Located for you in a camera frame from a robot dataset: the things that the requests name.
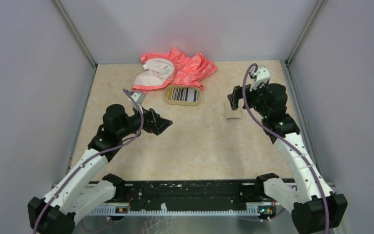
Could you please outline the cream oval card tray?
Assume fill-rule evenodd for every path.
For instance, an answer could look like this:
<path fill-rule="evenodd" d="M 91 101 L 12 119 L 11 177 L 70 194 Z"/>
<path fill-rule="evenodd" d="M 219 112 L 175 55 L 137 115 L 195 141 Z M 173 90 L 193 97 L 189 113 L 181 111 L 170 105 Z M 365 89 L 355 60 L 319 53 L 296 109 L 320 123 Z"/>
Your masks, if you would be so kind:
<path fill-rule="evenodd" d="M 201 96 L 201 90 L 197 87 L 169 85 L 164 91 L 165 102 L 170 105 L 197 106 Z"/>

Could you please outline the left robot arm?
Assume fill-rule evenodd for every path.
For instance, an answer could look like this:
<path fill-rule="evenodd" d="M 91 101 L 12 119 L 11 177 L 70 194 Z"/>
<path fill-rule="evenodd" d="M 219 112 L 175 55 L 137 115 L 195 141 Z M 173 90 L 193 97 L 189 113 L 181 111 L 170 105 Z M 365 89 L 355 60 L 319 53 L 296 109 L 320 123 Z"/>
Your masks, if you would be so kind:
<path fill-rule="evenodd" d="M 79 162 L 50 192 L 29 201 L 28 216 L 35 234 L 71 234 L 102 203 L 128 201 L 124 179 L 108 174 L 94 185 L 90 181 L 142 131 L 158 136 L 173 124 L 153 109 L 137 105 L 133 110 L 134 114 L 129 116 L 120 104 L 107 107 L 103 123 Z"/>

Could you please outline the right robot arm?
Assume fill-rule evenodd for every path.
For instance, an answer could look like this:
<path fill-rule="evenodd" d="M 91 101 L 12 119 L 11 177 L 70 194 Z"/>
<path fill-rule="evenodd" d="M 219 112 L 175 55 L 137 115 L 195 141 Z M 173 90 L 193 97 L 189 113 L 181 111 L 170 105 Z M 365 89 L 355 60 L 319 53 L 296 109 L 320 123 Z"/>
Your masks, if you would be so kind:
<path fill-rule="evenodd" d="M 292 172 L 296 188 L 292 189 L 274 173 L 256 178 L 255 196 L 261 201 L 277 201 L 291 214 L 293 224 L 300 234 L 319 231 L 329 233 L 338 227 L 348 202 L 344 194 L 337 194 L 320 175 L 304 146 L 300 129 L 287 112 L 286 88 L 283 85 L 260 84 L 235 86 L 227 95 L 232 110 L 237 110 L 240 99 L 249 113 L 254 109 L 262 117 L 256 123 L 263 128 L 281 152 Z"/>

